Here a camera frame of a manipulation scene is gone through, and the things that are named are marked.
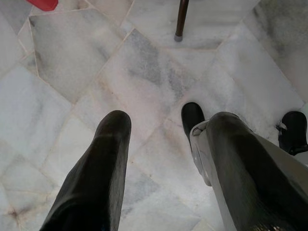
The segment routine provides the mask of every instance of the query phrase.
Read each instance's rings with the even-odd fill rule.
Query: tile grout line
[[[79,99],[84,95],[84,93],[91,87],[91,85],[95,82],[95,81],[99,81],[100,75],[103,72],[103,70],[105,69],[105,67],[107,66],[108,63],[111,62],[111,60],[113,59],[113,57],[118,53],[118,51],[120,50],[120,48],[122,47],[122,45],[124,44],[124,42],[126,41],[126,39],[128,38],[128,36],[131,34],[133,30],[131,30],[125,37],[124,39],[117,45],[117,47],[115,48],[115,50],[112,52],[112,54],[110,55],[110,57],[108,58],[108,60],[102,65],[102,67],[98,70],[98,72],[94,75],[94,78],[90,81],[90,83],[82,90],[80,91],[80,97],[76,100],[76,102],[79,101]]]
[[[128,15],[129,15],[131,9],[133,8],[134,3],[135,3],[135,0],[133,0],[133,2],[131,3],[131,5],[130,5],[130,7],[129,7],[129,9],[128,9],[126,15],[125,15],[125,17],[123,18],[123,20],[122,20],[121,23],[120,23],[120,27],[123,25],[123,23],[124,23],[125,20],[127,19],[127,17],[128,17]]]
[[[7,215],[8,216],[12,216],[13,213],[16,213],[16,209],[14,208],[13,205],[11,205],[11,202],[9,201],[9,197],[8,197],[8,194],[7,194],[7,189],[4,187],[4,185],[2,183],[1,183],[1,185],[3,186],[3,189],[4,189],[3,193],[5,194],[6,200],[7,200],[8,204],[9,204],[9,206],[11,207],[10,209],[13,209],[13,211],[9,211],[7,213]],[[21,231],[21,224],[20,224],[20,220],[19,220],[19,215],[18,214],[16,214],[16,215],[17,216],[15,217],[15,222],[16,222],[16,224],[18,226],[19,231]]]
[[[23,55],[23,57],[21,58],[21,59],[23,59],[23,58],[25,58],[25,57],[27,56],[28,51],[26,50],[26,48],[25,48],[25,46],[23,45],[23,43],[21,42],[21,40],[20,40],[19,38],[17,38],[17,40],[18,40],[18,42],[19,42],[19,45],[22,47],[23,52],[25,53],[25,54]]]
[[[69,13],[69,12],[76,12],[76,11],[86,11],[86,10],[91,10],[93,8],[82,8],[82,9],[73,9],[73,10],[63,10],[63,11],[49,11],[49,12],[42,12],[38,14],[31,14],[29,17],[32,16],[44,16],[44,15],[54,15],[54,14],[61,14],[61,13]]]
[[[63,124],[62,124],[62,126],[61,126],[61,129],[60,129],[59,133],[57,134],[56,139],[54,140],[54,142],[53,142],[53,144],[52,144],[52,146],[51,146],[49,152],[47,153],[47,155],[46,155],[46,157],[45,157],[45,159],[44,159],[44,161],[43,161],[43,163],[42,163],[41,166],[39,167],[39,171],[40,171],[40,172],[42,172],[42,169],[43,169],[44,165],[46,164],[46,161],[47,161],[48,157],[49,157],[50,154],[54,151],[55,146],[58,144],[58,142],[59,142],[59,140],[60,140],[61,133],[63,132],[64,127],[67,125],[67,123],[68,123],[69,119],[71,118],[71,115],[72,115],[72,114],[73,114],[73,107],[71,108],[71,110],[70,110],[69,113],[67,114],[67,116],[66,116],[66,118],[65,118],[65,120],[64,120],[64,122],[63,122]]]
[[[144,172],[144,170],[143,170],[143,168],[142,168],[141,166],[139,166],[138,164],[134,163],[133,161],[130,161],[130,160],[129,160],[129,162],[130,162],[130,164],[131,164],[132,166],[134,166],[135,168],[137,168],[142,174],[144,174],[146,177],[148,177],[148,178],[151,179],[153,182],[155,182],[157,185],[159,185],[159,187],[161,187],[161,189],[166,190],[167,192],[172,193],[172,195],[175,196],[176,199],[177,199],[182,205],[184,205],[185,207],[187,207],[196,217],[198,217],[198,218],[200,219],[200,221],[201,221],[201,220],[204,220],[204,217],[198,215],[195,211],[193,211],[192,208],[190,208],[186,203],[184,203],[184,201],[185,201],[184,198],[182,198],[180,195],[178,195],[170,186],[164,185],[164,184],[160,183],[159,181],[153,179],[152,176],[149,176],[146,172]]]

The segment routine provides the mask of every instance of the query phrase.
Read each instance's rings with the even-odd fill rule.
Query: black sneaker
[[[279,130],[279,147],[290,155],[308,151],[306,131],[306,116],[301,112],[288,112],[282,118]]]
[[[182,112],[182,123],[184,132],[188,138],[189,144],[191,143],[189,139],[189,134],[194,126],[205,121],[201,107],[196,103],[187,103],[183,106]]]

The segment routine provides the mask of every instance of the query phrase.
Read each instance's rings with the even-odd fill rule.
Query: marble tile
[[[89,0],[89,2],[119,26],[126,17],[133,0]]]
[[[132,134],[144,141],[196,79],[133,30],[104,67],[99,81],[125,107]]]
[[[34,6],[31,11],[31,15],[81,10],[81,9],[86,9],[88,7],[89,7],[89,4],[84,0],[59,0],[57,7],[53,11],[42,11],[39,8]]]
[[[252,131],[278,145],[275,123],[270,123],[257,104],[244,94],[224,70],[220,60],[214,60],[202,81],[191,87],[171,112],[169,118],[178,126],[182,126],[181,109],[188,102],[198,103],[206,119],[222,111],[235,113]]]
[[[95,9],[31,16],[30,24],[39,76],[73,103],[123,39]]]
[[[44,205],[19,216],[21,231],[39,230],[49,210],[50,206]]]
[[[0,216],[1,230],[20,231],[16,219],[12,215]]]
[[[38,76],[37,71],[37,63],[35,61],[35,55],[34,52],[27,55],[25,58],[20,60],[19,62],[21,65],[23,65],[28,71],[30,71],[33,75]]]
[[[192,231],[213,231],[205,220],[201,220]]]
[[[199,0],[189,3],[183,41],[174,41],[177,0],[135,0],[128,20],[160,46],[215,49],[258,0]]]
[[[20,29],[23,27],[31,9],[32,5],[25,0],[0,1],[0,11],[3,13],[10,26],[13,28],[15,34],[18,34]]]
[[[24,51],[17,39],[16,34],[10,27],[9,23],[7,22],[1,11],[0,11],[0,31],[1,31],[1,42],[0,42],[0,51],[1,51],[0,78],[1,78],[1,75],[4,72],[9,70],[19,59],[23,57]]]
[[[61,186],[68,172],[91,144],[93,137],[93,131],[75,116],[70,116],[42,166],[42,172]]]
[[[45,203],[48,194],[7,190],[7,197],[10,204],[14,208],[14,212],[20,216],[32,211],[40,204]]]
[[[34,51],[34,45],[33,45],[33,39],[32,39],[29,20],[26,20],[23,28],[21,28],[18,34],[18,39],[24,46],[26,53],[31,53]]]
[[[0,80],[0,139],[39,167],[70,107],[54,89],[18,65]]]
[[[182,126],[167,119],[131,161],[212,227],[222,223],[213,189],[206,186],[193,163]]]
[[[303,106],[290,82],[243,23],[220,47],[218,57],[271,124]]]
[[[6,171],[19,153],[14,150],[7,142],[0,140],[0,177]]]
[[[54,184],[22,156],[17,156],[1,177],[6,190],[48,194]]]
[[[167,190],[158,190],[120,221],[119,231],[190,231],[199,221],[177,197]]]
[[[3,185],[0,183],[0,216],[8,215],[11,211],[12,207],[8,201],[7,194]]]
[[[160,185],[142,173],[131,162],[128,162],[121,211],[121,222],[125,220],[125,218],[129,216],[139,204],[142,204],[144,200],[147,200],[147,198],[160,189]]]
[[[305,101],[308,101],[307,10],[305,1],[261,0],[244,20]]]
[[[214,51],[202,51],[193,49],[168,49],[172,57],[177,60],[199,79],[212,65],[216,53]]]

